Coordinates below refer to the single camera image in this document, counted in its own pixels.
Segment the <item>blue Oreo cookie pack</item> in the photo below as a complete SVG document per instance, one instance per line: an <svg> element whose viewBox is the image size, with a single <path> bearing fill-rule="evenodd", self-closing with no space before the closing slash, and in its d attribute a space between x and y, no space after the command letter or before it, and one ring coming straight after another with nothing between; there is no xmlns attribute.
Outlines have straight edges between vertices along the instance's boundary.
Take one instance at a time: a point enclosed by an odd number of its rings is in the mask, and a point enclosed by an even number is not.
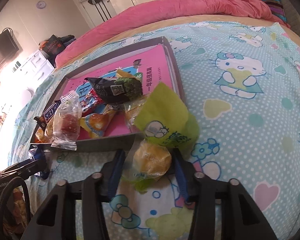
<svg viewBox="0 0 300 240"><path fill-rule="evenodd" d="M29 156L33 160L39 160L41 163L41 168L35 176L46 180L50 175L50 168L42 146L30 146Z"/></svg>

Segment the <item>orange biscuit pack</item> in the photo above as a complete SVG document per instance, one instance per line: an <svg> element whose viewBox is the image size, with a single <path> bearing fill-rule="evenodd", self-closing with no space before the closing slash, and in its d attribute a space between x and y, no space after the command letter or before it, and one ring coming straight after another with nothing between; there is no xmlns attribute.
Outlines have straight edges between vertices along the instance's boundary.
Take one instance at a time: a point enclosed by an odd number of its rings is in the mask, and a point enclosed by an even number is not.
<svg viewBox="0 0 300 240"><path fill-rule="evenodd" d="M36 142L38 143L45 143L46 142L46 136L45 132L42 130L41 127L39 127L35 133L36 136Z"/></svg>

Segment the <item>clear meat floss cake pack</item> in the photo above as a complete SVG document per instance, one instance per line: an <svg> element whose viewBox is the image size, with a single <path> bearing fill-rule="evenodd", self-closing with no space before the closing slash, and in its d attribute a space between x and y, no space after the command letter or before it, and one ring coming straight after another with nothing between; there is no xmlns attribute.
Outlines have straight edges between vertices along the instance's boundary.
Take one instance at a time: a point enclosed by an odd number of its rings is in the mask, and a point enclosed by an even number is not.
<svg viewBox="0 0 300 240"><path fill-rule="evenodd" d="M45 129L45 136L48 138L51 138L53 136L53 122L54 122L54 118L52 118L46 126Z"/></svg>

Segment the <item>brown Snickers bar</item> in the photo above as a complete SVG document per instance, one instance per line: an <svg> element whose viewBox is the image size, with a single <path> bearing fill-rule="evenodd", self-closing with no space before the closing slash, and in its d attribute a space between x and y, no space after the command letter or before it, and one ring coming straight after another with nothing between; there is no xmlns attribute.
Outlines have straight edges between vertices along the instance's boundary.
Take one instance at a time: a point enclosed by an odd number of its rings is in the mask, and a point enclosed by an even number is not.
<svg viewBox="0 0 300 240"><path fill-rule="evenodd" d="M49 121L54 117L55 112L59 105L61 104L61 100L55 100L52 105L50 105L41 116L35 116L34 120L36 120L37 124L45 130Z"/></svg>

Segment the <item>clear candied hawthorn pack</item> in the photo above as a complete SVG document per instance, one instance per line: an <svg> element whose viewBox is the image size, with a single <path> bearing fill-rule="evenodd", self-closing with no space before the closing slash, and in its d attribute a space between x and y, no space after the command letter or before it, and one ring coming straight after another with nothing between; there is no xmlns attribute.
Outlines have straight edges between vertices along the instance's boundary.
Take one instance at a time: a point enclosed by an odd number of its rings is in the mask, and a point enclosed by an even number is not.
<svg viewBox="0 0 300 240"><path fill-rule="evenodd" d="M61 97L61 104L57 108L53 121L53 141L51 146L68 151L76 151L76 141L79 137L82 117L82 106L79 95L71 90Z"/></svg>

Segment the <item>yellow bread snack pack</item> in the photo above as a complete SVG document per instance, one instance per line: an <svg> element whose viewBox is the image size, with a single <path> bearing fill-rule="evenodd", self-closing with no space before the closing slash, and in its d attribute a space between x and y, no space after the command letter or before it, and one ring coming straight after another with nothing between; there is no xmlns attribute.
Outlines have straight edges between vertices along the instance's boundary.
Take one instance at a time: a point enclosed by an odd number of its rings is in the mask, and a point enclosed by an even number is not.
<svg viewBox="0 0 300 240"><path fill-rule="evenodd" d="M107 77L107 78L116 78L116 77L134 77L141 82L141 79L139 77L136 77L135 75L129 74L128 72L122 71L120 69L116 71L114 77ZM101 109L100 113L93 113L85 117L81 117L80 126L89 134L89 137L91 138L103 137L113 117L118 113L118 111L121 110L122 104L124 103L119 103L119 104L104 103L104 109Z"/></svg>

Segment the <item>red Alpenliebe candy pack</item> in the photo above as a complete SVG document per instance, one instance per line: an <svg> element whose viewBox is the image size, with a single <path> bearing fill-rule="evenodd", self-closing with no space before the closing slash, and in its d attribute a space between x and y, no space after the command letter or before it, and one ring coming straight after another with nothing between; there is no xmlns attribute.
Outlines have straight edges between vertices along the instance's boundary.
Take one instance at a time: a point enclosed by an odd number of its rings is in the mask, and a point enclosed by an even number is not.
<svg viewBox="0 0 300 240"><path fill-rule="evenodd" d="M104 101L96 94L92 88L81 101L82 117L89 114L100 113L104 109Z"/></svg>

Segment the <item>clear yellow pastry pack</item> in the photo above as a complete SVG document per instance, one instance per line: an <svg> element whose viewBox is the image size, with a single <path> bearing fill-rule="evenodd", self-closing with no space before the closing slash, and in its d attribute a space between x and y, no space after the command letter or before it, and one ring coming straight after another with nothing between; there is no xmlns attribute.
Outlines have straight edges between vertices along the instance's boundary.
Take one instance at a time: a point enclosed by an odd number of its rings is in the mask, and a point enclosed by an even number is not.
<svg viewBox="0 0 300 240"><path fill-rule="evenodd" d="M172 156L166 147L136 138L126 156L122 177L134 189L145 193L170 168Z"/></svg>

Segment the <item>black green pea snack pack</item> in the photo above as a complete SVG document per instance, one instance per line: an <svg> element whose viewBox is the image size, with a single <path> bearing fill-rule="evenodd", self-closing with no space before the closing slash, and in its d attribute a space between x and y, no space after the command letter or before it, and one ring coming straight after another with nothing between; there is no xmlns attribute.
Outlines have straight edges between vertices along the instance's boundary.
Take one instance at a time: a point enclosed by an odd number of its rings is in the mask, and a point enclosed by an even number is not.
<svg viewBox="0 0 300 240"><path fill-rule="evenodd" d="M106 104L130 102L143 95L142 84L134 77L86 77L85 80Z"/></svg>

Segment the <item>small yellow cake pack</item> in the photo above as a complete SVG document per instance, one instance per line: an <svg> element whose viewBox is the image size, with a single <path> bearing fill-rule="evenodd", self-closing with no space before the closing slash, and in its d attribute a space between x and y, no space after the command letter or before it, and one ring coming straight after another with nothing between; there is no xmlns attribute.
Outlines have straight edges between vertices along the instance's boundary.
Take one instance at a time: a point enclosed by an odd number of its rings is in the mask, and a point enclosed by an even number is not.
<svg viewBox="0 0 300 240"><path fill-rule="evenodd" d="M128 128L131 132L137 132L138 129L134 124L135 118L139 115L141 112L143 105L149 98L149 95L143 95L140 98L126 102L123 104L123 109L125 112L125 118Z"/></svg>

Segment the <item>green milk snack pack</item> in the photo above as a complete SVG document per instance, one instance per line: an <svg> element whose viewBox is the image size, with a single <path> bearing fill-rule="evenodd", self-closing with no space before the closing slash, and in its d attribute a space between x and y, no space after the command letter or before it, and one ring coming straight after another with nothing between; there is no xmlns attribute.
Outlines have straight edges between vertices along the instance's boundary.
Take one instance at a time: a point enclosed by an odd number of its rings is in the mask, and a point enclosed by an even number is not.
<svg viewBox="0 0 300 240"><path fill-rule="evenodd" d="M199 137L196 118L163 82L147 98L134 125L150 142L166 148L185 148Z"/></svg>

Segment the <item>dark cardboard tray box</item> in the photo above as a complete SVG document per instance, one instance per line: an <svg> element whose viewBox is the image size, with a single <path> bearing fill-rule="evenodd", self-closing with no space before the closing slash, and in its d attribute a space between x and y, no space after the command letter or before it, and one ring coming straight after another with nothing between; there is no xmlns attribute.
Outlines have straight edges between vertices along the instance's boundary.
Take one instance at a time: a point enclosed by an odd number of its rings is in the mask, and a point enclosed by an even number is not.
<svg viewBox="0 0 300 240"><path fill-rule="evenodd" d="M74 90L79 100L98 88L102 102L89 108L85 115L101 113L109 103L125 103L138 95L147 95L163 82L181 100L183 85L170 42L164 36L144 40L111 51L73 70L61 79L43 111L42 118L51 117L58 102Z"/></svg>

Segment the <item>black shopping bag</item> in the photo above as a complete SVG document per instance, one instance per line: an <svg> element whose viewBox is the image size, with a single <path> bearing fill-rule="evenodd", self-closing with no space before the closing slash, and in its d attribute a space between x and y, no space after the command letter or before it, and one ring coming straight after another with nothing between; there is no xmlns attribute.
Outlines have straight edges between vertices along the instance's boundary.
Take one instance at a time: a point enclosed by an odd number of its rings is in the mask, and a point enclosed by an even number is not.
<svg viewBox="0 0 300 240"><path fill-rule="evenodd" d="M48 40L42 41L39 46L51 60L55 60L56 56L65 49L61 40L55 35L52 35Z"/></svg>

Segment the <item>folded dark clothes pile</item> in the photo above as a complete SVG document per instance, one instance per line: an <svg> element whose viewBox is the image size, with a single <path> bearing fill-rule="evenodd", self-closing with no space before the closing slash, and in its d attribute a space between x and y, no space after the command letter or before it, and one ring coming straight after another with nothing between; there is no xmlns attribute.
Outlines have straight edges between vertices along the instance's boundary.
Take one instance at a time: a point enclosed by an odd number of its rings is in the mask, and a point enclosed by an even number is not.
<svg viewBox="0 0 300 240"><path fill-rule="evenodd" d="M67 35L67 36L59 37L59 40L61 41L63 46L67 47L72 42L74 42L76 40L76 38L74 35Z"/></svg>

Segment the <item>white door with hangers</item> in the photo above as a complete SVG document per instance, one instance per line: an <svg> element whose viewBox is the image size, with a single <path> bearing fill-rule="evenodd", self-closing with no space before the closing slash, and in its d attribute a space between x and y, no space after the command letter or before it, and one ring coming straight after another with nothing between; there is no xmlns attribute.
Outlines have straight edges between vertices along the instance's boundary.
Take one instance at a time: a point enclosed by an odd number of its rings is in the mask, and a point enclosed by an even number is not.
<svg viewBox="0 0 300 240"><path fill-rule="evenodd" d="M110 0L73 0L90 29L116 16Z"/></svg>

